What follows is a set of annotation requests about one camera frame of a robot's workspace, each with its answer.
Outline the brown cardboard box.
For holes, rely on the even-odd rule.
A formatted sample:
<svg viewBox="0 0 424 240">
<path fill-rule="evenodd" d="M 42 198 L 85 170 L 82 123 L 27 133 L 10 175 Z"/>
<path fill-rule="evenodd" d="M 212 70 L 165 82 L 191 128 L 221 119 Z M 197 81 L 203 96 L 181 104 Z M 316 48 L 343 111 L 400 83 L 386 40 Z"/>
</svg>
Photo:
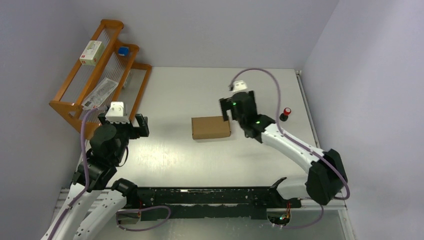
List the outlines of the brown cardboard box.
<svg viewBox="0 0 424 240">
<path fill-rule="evenodd" d="M 232 133 L 230 122 L 222 116 L 192 117 L 191 129 L 194 140 L 228 138 Z"/>
</svg>

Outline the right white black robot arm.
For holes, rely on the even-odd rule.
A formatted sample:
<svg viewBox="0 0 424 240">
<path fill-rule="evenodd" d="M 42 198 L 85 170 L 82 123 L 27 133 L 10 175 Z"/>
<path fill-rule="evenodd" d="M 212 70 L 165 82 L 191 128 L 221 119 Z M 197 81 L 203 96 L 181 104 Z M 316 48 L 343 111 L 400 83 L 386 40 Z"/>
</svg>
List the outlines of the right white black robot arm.
<svg viewBox="0 0 424 240">
<path fill-rule="evenodd" d="M 334 149 L 325 151 L 313 147 L 280 129 L 274 119 L 259 114 L 254 91 L 237 92 L 221 98 L 219 104 L 222 118 L 237 121 L 246 138 L 277 150 L 304 170 L 304 176 L 283 177 L 270 187 L 269 199 L 275 207 L 298 198 L 309 198 L 325 206 L 347 185 L 340 154 Z"/>
</svg>

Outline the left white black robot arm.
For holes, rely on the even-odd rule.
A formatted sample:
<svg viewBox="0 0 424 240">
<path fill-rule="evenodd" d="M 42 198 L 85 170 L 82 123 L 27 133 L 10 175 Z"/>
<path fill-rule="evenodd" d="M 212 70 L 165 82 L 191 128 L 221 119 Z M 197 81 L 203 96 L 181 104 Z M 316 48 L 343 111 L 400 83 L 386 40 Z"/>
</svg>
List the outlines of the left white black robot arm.
<svg viewBox="0 0 424 240">
<path fill-rule="evenodd" d="M 109 110 L 98 115 L 100 126 L 81 145 L 82 161 L 77 167 L 67 199 L 54 218 L 44 240 L 92 240 L 112 216 L 123 207 L 132 208 L 139 200 L 136 185 L 120 179 L 92 212 L 90 207 L 107 188 L 108 182 L 128 157 L 130 140 L 148 137 L 148 117 L 136 114 L 134 126 L 123 113 Z"/>
</svg>

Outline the white green carton box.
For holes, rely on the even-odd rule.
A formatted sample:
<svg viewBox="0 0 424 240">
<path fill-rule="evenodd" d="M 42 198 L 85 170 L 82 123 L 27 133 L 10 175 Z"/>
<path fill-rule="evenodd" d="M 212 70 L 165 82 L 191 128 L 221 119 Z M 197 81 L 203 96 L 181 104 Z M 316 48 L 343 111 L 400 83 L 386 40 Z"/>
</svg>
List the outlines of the white green carton box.
<svg viewBox="0 0 424 240">
<path fill-rule="evenodd" d="M 104 43 L 98 40 L 90 40 L 79 57 L 82 65 L 96 66 L 105 50 Z"/>
</svg>

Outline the clear plastic bag package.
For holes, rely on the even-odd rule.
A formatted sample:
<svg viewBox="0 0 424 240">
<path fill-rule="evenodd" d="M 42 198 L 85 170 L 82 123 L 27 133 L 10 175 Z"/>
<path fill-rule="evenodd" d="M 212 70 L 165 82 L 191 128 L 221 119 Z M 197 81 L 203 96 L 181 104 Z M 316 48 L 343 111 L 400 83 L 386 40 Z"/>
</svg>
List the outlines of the clear plastic bag package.
<svg viewBox="0 0 424 240">
<path fill-rule="evenodd" d="M 106 99 L 117 88 L 118 83 L 112 79 L 105 77 L 97 86 L 86 96 L 82 102 L 83 110 L 91 110 L 100 107 Z"/>
</svg>

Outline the orange wooden rack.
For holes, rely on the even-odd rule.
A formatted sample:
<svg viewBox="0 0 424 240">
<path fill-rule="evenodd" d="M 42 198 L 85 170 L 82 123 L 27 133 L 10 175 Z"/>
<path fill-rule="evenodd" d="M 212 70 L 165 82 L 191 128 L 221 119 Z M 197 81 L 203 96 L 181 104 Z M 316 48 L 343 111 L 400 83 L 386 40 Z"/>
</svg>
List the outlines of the orange wooden rack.
<svg viewBox="0 0 424 240">
<path fill-rule="evenodd" d="M 140 48 L 136 44 L 124 43 L 119 35 L 124 28 L 120 20 L 102 19 L 91 40 L 101 41 L 105 50 L 96 66 L 82 65 L 76 61 L 60 89 L 49 105 L 78 133 L 81 131 L 83 116 L 82 102 L 87 95 L 103 80 L 109 78 L 118 83 L 116 89 L 105 100 L 104 104 L 122 101 L 125 95 L 124 83 L 129 79 L 131 70 L 144 71 L 140 86 L 136 87 L 137 95 L 127 105 L 129 119 L 134 121 L 135 114 L 145 93 L 153 67 L 147 63 L 136 61 Z M 118 55 L 119 47 L 129 47 L 127 56 Z"/>
</svg>

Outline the blue round object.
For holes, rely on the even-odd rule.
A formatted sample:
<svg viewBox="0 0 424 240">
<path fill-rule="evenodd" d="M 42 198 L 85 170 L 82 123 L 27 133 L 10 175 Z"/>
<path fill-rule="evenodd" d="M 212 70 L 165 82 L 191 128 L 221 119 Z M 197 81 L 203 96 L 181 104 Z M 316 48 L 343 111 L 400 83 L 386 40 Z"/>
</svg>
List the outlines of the blue round object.
<svg viewBox="0 0 424 240">
<path fill-rule="evenodd" d="M 129 53 L 130 53 L 130 48 L 129 48 L 129 47 L 127 47 L 127 46 L 121 46 L 121 47 L 119 47 L 119 49 L 118 49 L 118 55 L 119 55 L 119 56 L 123 56 L 123 57 L 125 57 L 125 56 L 127 56 Z"/>
</svg>

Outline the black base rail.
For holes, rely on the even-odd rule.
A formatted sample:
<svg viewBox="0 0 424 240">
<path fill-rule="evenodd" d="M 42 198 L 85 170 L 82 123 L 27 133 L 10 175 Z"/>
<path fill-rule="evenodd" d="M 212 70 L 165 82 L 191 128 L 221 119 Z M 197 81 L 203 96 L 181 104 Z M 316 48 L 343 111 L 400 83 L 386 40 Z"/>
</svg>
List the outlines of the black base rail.
<svg viewBox="0 0 424 240">
<path fill-rule="evenodd" d="M 126 197 L 126 209 L 167 206 L 171 219 L 239 218 L 267 220 L 270 209 L 300 208 L 270 186 L 256 187 L 113 187 Z"/>
</svg>

